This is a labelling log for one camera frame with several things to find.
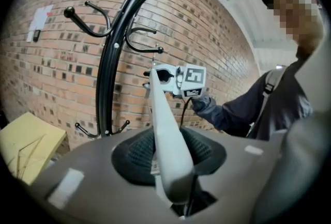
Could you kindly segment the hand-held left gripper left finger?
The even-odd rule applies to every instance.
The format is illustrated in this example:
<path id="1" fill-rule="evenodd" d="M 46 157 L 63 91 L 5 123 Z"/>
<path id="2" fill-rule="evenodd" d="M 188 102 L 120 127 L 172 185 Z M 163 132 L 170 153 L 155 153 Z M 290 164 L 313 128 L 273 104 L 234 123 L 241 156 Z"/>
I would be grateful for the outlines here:
<path id="1" fill-rule="evenodd" d="M 30 186 L 62 223 L 180 223 L 157 194 L 150 128 L 89 141 L 45 169 Z"/>

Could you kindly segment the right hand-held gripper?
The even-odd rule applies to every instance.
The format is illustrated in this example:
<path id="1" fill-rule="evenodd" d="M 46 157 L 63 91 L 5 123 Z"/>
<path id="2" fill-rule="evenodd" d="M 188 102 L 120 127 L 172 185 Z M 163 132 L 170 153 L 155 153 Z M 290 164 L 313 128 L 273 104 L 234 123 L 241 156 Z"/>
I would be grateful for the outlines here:
<path id="1" fill-rule="evenodd" d="M 178 66 L 159 64 L 155 66 L 158 78 L 174 78 L 174 85 L 158 78 L 143 84 L 152 94 L 172 93 L 174 98 L 199 98 L 205 91 L 206 68 L 194 64 Z"/>

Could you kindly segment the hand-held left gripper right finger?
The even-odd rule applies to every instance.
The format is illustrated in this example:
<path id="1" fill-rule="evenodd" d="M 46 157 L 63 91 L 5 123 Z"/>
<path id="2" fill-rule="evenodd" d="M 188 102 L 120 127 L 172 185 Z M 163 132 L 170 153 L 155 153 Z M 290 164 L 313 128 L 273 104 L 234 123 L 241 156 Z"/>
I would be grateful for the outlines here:
<path id="1" fill-rule="evenodd" d="M 232 137 L 198 128 L 184 127 L 225 149 L 223 164 L 209 175 L 200 175 L 202 189 L 216 198 L 207 208 L 189 216 L 185 223 L 254 223 L 259 196 L 280 158 L 283 132 L 269 141 Z"/>

